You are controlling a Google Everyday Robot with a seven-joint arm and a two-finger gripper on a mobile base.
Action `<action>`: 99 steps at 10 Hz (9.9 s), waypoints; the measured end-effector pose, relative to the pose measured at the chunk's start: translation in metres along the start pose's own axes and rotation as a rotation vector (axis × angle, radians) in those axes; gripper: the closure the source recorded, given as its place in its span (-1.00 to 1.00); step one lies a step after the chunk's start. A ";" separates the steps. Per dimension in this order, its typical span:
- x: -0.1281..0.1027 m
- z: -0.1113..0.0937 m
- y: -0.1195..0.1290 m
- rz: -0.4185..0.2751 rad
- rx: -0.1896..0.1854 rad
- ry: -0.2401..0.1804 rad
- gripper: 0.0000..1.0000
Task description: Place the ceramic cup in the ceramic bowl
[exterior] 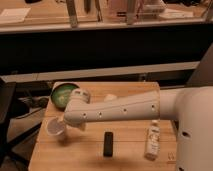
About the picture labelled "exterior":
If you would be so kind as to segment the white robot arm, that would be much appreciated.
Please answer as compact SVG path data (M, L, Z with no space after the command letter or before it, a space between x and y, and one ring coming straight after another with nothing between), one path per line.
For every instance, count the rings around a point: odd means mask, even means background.
M64 113L64 122L72 127L155 119L179 122L176 171L213 171L213 86L154 90L95 103L88 91L75 89Z

